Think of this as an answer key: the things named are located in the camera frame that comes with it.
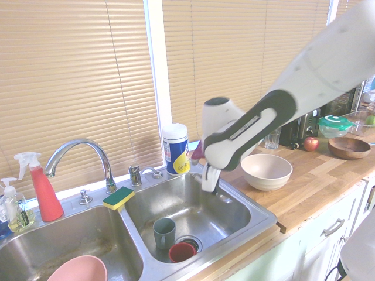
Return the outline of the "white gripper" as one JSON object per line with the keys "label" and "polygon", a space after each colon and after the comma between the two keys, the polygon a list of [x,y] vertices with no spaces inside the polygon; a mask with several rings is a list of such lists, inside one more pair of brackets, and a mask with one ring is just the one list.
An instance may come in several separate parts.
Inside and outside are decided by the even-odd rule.
{"label": "white gripper", "polygon": [[215,188],[218,183],[220,173],[220,169],[206,163],[202,171],[202,190],[218,196],[219,194]]}

